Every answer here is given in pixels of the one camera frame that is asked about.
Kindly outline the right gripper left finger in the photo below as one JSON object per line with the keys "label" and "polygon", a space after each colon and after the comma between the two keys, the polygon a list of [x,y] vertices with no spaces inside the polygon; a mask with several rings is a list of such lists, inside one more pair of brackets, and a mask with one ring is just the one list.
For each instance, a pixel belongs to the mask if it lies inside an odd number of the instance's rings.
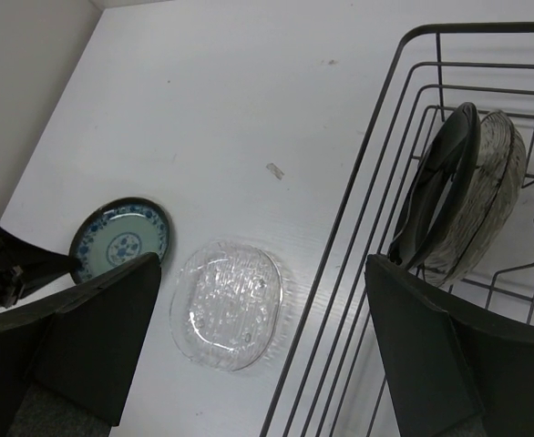
{"label": "right gripper left finger", "polygon": [[0,436],[108,436],[119,426],[159,294],[146,253],[0,313]]}

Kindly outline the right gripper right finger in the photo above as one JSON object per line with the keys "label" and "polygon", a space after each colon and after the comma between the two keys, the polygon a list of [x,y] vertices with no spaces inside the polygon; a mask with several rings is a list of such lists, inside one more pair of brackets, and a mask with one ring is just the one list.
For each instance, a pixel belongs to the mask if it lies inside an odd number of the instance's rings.
{"label": "right gripper right finger", "polygon": [[534,326],[446,293],[382,255],[365,286],[403,436],[534,436]]}

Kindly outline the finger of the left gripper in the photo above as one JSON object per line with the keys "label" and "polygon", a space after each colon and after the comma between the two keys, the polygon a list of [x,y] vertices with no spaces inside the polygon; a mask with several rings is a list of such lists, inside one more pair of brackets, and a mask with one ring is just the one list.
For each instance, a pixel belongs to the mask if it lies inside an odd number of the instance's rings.
{"label": "finger of the left gripper", "polygon": [[78,259],[42,249],[0,227],[0,308],[14,306],[79,267]]}

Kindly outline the blue patterned round plate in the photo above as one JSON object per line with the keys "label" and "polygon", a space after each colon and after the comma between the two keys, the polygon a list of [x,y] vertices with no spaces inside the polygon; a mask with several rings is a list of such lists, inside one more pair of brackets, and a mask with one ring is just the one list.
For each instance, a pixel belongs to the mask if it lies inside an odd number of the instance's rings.
{"label": "blue patterned round plate", "polygon": [[173,224],[166,209],[148,198],[115,199],[91,213],[77,230],[69,255],[80,266],[71,278],[80,284],[150,252],[165,264],[172,243]]}

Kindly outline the black round plate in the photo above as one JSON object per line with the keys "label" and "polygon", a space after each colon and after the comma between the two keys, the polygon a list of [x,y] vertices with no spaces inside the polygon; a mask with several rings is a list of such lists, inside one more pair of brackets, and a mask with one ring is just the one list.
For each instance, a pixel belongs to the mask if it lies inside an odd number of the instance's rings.
{"label": "black round plate", "polygon": [[438,130],[406,194],[387,252],[397,266],[422,264],[445,240],[475,172],[480,142],[476,106],[458,106]]}

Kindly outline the smoky glass square plate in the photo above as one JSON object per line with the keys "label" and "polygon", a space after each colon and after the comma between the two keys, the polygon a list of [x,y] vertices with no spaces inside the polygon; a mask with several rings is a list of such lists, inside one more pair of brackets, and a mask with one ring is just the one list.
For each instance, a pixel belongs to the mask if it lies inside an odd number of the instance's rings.
{"label": "smoky glass square plate", "polygon": [[462,207],[445,240],[423,263],[424,279],[442,287],[466,277],[481,261],[514,209],[527,169],[524,140],[509,116],[481,120],[480,149]]}

